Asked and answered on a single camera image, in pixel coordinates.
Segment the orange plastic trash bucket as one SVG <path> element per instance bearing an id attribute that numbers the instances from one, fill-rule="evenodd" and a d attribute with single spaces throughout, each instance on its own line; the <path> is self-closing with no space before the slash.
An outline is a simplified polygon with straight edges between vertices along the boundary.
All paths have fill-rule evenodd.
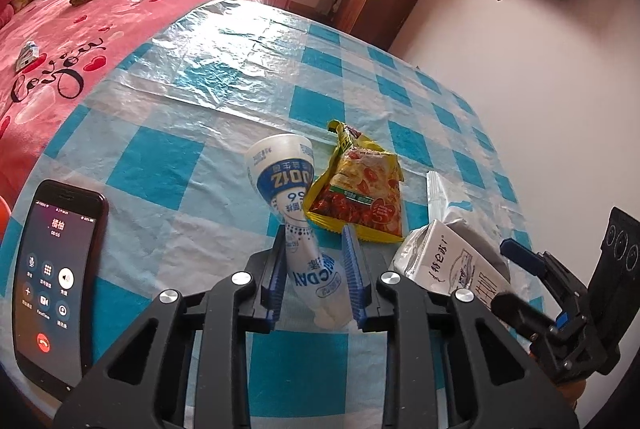
<path id="1" fill-rule="evenodd" d="M 0 239 L 6 233 L 6 226 L 11 218 L 11 209 L 6 201 L 0 197 Z"/>

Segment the blue white checkered tablecloth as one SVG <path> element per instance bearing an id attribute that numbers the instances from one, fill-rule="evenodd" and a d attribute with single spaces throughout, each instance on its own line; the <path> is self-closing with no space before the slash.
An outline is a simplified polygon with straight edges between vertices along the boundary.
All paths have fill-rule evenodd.
<path id="1" fill-rule="evenodd" d="M 323 170 L 340 120 L 399 157 L 402 224 L 428 220 L 426 174 L 458 183 L 527 243 L 510 180 L 461 96 L 378 48 L 259 3 L 218 0 L 138 46 L 70 113 L 26 178 L 1 245 L 1 364 L 46 417 L 58 402 L 17 367 L 11 295 L 29 203 L 46 178 L 110 206 L 94 283 L 93 351 L 103 353 L 166 288 L 198 293 L 269 247 L 278 220 L 247 178 L 250 145 L 309 138 Z"/>

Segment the pink lower pillow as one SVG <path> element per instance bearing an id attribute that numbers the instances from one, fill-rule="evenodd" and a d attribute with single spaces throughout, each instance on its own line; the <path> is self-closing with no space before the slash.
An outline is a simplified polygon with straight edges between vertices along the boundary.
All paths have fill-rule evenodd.
<path id="1" fill-rule="evenodd" d="M 0 11 L 0 29 L 2 29 L 14 16 L 14 8 L 11 4 L 6 4 Z"/>

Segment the pink love you bedspread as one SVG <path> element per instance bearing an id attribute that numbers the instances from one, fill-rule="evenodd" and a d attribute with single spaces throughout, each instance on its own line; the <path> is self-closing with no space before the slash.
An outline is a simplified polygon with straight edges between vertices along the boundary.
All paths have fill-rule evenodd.
<path id="1" fill-rule="evenodd" d="M 15 204 L 36 161 L 85 95 L 155 33 L 211 0 L 35 0 L 1 30 L 1 196 Z M 287 8 L 291 0 L 249 0 Z M 39 58 L 17 74 L 23 45 Z"/>

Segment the white silver wrapper bag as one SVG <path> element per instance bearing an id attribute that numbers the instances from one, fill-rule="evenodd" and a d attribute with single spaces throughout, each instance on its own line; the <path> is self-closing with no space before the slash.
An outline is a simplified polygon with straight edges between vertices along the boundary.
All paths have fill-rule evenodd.
<path id="1" fill-rule="evenodd" d="M 390 269 L 431 293 L 449 296 L 469 289 L 484 305 L 510 293 L 511 274 L 500 256 L 498 225 L 453 181 L 426 174 L 428 223 L 411 231 Z"/>

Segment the blue white packet on bed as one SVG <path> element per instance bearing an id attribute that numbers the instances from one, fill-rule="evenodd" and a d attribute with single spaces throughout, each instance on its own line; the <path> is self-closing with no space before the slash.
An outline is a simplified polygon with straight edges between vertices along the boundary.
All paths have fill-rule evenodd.
<path id="1" fill-rule="evenodd" d="M 19 74 L 33 62 L 35 62 L 40 56 L 39 46 L 35 41 L 27 41 L 21 51 L 18 53 L 17 60 L 15 61 L 14 71 Z"/>

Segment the black smartphone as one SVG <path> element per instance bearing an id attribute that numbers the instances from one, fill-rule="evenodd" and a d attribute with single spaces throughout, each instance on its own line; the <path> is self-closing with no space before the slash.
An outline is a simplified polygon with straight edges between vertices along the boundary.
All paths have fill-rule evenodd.
<path id="1" fill-rule="evenodd" d="M 14 357 L 31 383 L 60 401 L 93 362 L 93 282 L 107 215 L 102 194 L 44 180 L 32 198 L 18 245 Z"/>

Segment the yellow snack bag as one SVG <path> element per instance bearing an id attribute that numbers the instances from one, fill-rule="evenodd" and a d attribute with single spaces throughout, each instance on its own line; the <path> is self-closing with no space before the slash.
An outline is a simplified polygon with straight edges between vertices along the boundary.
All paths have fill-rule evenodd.
<path id="1" fill-rule="evenodd" d="M 337 143 L 304 198 L 307 219 L 332 233 L 352 224 L 362 241 L 400 243 L 404 174 L 398 156 L 344 122 L 332 120 L 328 130 Z"/>

